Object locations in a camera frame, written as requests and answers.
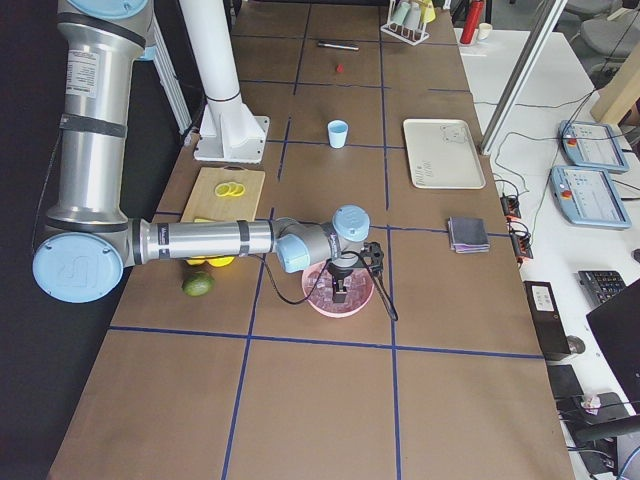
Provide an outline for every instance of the paper cup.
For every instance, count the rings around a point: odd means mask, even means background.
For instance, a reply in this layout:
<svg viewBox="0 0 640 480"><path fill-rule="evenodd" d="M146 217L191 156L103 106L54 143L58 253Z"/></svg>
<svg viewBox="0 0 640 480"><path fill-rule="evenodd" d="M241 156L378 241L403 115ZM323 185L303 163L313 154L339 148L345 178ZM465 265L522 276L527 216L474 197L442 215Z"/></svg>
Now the paper cup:
<svg viewBox="0 0 640 480"><path fill-rule="evenodd" d="M342 148L347 143L347 132L349 125L344 120L332 120L327 125L329 132L329 144L333 148Z"/></svg>
<svg viewBox="0 0 640 480"><path fill-rule="evenodd" d="M478 25L477 40L478 41L485 40L489 35L491 35L492 30L493 30L493 27L491 26L490 23L481 23L480 25Z"/></svg>

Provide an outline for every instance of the marker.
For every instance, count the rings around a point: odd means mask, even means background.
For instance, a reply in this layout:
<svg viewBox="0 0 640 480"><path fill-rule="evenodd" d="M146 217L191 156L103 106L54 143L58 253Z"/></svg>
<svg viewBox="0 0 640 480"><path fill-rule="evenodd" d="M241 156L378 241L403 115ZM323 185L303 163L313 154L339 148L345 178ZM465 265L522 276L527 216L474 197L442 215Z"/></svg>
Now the marker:
<svg viewBox="0 0 640 480"><path fill-rule="evenodd" d="M326 40L318 40L318 46L319 47L324 47L324 48L337 48L338 50L353 50L354 52L357 52L358 50L360 50L360 47L358 47L357 45L353 45L353 44L349 44L349 43L332 43L332 42L327 42Z"/></svg>

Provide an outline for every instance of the white desk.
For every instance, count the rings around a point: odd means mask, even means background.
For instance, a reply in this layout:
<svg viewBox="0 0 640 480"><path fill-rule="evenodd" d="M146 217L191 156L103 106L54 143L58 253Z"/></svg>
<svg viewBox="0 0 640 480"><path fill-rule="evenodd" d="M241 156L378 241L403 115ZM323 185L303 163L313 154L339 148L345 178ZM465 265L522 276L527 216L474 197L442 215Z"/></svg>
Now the white desk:
<svg viewBox="0 0 640 480"><path fill-rule="evenodd" d="M494 31L484 42L460 47L483 132L528 35L529 32ZM517 102L555 106L577 100L592 90L593 84L565 37L560 33L553 33ZM578 120L593 121L589 112L597 95L595 93L591 96L580 111ZM505 128L498 135L494 151L491 152L491 165L496 174L515 183L521 192L525 190L522 179L497 165L496 159L499 164L521 174L526 180L529 193L520 197L520 208L523 221L530 229L533 228L536 211L541 205L533 237L534 260L525 262L521 277L523 280L551 283L566 334L578 336L585 342L586 352L567 362L573 366L586 394L613 391L624 401L626 396L589 331L585 315L592 306L578 283L576 272L617 270L627 284L640 277L640 263L631 257L631 252L640 248L640 202L625 202L625 208L633 222L632 228L628 230L573 226L564 219L546 187L550 167L554 164L567 164L562 152L555 156L557 142L533 141L513 134L505 140L509 132L535 138L555 138L560 121L570 118L578 105L579 102L560 108L515 106ZM624 139L622 143L623 148L628 147ZM631 170L624 175L615 175L614 178L640 186L640 162L635 155L627 155ZM637 191L620 185L616 187L623 197L638 196ZM501 191L502 188L502 184L498 184L498 190ZM508 185L504 189L507 194L514 193ZM579 456L572 454L571 457L576 478L588 479L589 475Z"/></svg>

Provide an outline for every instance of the red bottle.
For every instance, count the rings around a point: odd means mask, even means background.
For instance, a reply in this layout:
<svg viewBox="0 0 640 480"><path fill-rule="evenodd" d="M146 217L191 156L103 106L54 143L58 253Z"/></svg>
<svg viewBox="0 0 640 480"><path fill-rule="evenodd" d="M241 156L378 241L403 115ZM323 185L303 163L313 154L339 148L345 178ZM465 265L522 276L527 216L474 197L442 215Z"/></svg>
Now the red bottle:
<svg viewBox="0 0 640 480"><path fill-rule="evenodd" d="M462 30L462 36L460 37L460 43L468 45L473 38L473 32L476 31L476 27L480 22L480 14L484 8L484 1L478 0L471 2L469 5L469 13L467 14L467 21L464 23L464 29Z"/></svg>

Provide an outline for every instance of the pink bowl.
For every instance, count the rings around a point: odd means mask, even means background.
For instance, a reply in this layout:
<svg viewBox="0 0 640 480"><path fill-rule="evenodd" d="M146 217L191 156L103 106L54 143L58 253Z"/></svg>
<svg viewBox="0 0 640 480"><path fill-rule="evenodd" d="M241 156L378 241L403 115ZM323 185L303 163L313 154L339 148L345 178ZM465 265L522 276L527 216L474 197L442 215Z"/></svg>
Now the pink bowl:
<svg viewBox="0 0 640 480"><path fill-rule="evenodd" d="M302 291L305 296L313 288L313 284L318 278L318 274L324 266L317 263L302 272ZM373 280L364 268L353 271L345 279L347 287L347 298L344 303L333 303L333 288L331 286L331 274L325 270L320 277L318 286L307 300L311 306L327 317L344 318L359 312L371 300L373 295Z"/></svg>

